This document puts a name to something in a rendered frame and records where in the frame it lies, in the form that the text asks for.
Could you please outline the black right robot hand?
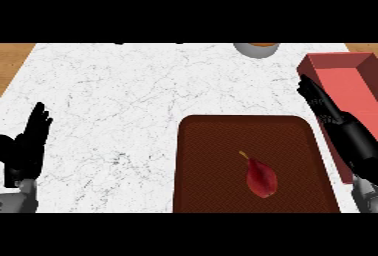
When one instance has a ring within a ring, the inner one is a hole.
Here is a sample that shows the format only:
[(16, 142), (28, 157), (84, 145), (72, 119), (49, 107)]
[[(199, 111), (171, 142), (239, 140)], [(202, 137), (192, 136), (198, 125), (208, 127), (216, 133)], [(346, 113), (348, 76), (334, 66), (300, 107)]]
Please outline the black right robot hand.
[(353, 174), (378, 185), (378, 140), (372, 133), (353, 114), (338, 108), (328, 93), (306, 75), (300, 76), (297, 91)]

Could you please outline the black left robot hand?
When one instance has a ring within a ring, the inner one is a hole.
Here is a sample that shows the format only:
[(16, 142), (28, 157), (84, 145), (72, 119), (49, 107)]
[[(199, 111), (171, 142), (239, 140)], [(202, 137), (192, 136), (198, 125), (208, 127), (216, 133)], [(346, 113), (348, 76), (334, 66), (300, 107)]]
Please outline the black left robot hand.
[(44, 145), (53, 118), (38, 102), (30, 114), (24, 132), (12, 139), (0, 134), (0, 162), (4, 164), (4, 187), (15, 188), (24, 179), (41, 174)]

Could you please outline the red cardboard box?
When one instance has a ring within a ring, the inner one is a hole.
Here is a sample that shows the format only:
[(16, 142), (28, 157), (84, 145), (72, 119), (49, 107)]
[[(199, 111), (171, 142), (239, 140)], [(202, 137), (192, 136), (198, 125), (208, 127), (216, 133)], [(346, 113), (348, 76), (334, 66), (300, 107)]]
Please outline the red cardboard box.
[(378, 57), (369, 52), (309, 53), (297, 67), (338, 108), (359, 119), (378, 140)]

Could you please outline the dark brown tray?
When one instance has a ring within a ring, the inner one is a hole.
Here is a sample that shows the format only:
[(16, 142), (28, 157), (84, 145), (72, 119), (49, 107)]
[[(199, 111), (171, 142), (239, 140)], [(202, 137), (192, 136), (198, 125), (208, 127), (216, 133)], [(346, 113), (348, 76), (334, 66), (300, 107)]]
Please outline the dark brown tray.
[(183, 118), (173, 211), (340, 211), (313, 131), (303, 118), (272, 115)]

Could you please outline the red pear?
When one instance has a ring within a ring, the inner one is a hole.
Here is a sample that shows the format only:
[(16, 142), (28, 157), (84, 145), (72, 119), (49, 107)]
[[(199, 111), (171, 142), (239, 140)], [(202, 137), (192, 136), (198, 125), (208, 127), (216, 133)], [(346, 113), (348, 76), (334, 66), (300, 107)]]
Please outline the red pear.
[(248, 162), (247, 185), (251, 192), (260, 197), (270, 197), (278, 190), (278, 176), (273, 169), (251, 158), (244, 151), (239, 152)]

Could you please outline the grey bowl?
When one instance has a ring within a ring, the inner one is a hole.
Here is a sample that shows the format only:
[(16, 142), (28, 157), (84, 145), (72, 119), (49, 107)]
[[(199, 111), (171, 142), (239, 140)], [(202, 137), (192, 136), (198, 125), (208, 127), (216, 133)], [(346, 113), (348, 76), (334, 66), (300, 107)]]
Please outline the grey bowl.
[(279, 48), (278, 43), (269, 43), (267, 45), (251, 44), (251, 43), (235, 43), (233, 46), (238, 52), (244, 56), (255, 59), (263, 59), (270, 57)]

